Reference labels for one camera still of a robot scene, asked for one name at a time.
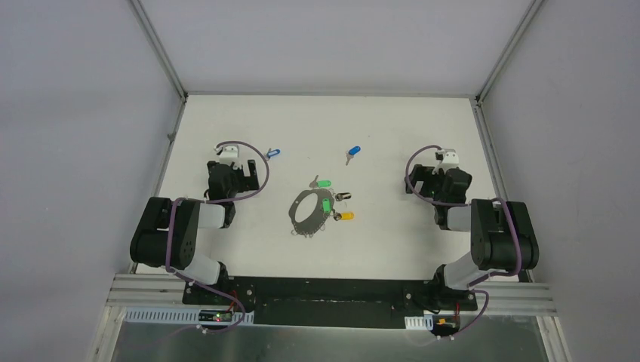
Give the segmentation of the green tag key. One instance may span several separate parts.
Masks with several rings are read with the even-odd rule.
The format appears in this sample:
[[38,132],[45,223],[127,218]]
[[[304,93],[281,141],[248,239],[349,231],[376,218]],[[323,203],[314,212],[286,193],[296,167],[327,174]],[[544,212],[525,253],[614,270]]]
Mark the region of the green tag key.
[[332,211],[331,199],[324,198],[322,200],[322,210],[323,210],[323,213],[325,213],[325,214],[330,214],[331,213],[331,211]]
[[313,181],[309,184],[311,189],[322,189],[322,188],[330,188],[332,186],[332,182],[328,179],[319,179],[318,175],[316,175]]

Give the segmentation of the yellow tag key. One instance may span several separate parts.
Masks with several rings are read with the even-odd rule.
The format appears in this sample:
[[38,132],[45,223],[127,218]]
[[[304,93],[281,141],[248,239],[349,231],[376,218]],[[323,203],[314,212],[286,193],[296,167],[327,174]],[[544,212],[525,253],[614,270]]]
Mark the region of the yellow tag key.
[[348,221],[348,220],[353,220],[354,218],[355,218],[355,214],[353,212],[343,212],[343,213],[334,214],[335,221]]

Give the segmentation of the black tag key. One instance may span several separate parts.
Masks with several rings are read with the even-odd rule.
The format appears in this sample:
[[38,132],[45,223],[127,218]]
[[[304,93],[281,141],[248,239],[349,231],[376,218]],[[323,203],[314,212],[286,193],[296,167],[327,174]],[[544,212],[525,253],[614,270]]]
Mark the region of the black tag key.
[[352,194],[349,192],[341,192],[334,194],[334,199],[336,201],[345,201],[349,200],[352,197]]

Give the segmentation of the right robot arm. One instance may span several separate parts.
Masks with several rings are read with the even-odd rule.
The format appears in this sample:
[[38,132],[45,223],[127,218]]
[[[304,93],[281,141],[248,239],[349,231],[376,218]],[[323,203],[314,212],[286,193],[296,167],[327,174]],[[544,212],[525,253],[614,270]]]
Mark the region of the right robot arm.
[[436,308],[449,308],[458,290],[470,290],[493,276],[515,276],[533,269],[540,250],[525,203],[466,199],[472,175],[458,167],[443,171],[415,164],[405,177],[405,191],[434,207],[434,222],[444,231],[469,235],[469,251],[439,266],[428,289]]

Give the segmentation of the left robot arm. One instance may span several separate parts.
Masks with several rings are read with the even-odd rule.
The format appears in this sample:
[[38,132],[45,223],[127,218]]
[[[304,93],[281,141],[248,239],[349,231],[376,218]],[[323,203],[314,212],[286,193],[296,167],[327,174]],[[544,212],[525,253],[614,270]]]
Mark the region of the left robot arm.
[[151,197],[130,243],[133,262],[164,268],[202,283],[201,294],[212,305],[223,304],[230,285],[223,280],[226,266],[196,249],[198,231],[227,229],[235,218],[235,197],[260,189],[254,160],[244,167],[209,161],[205,201]]

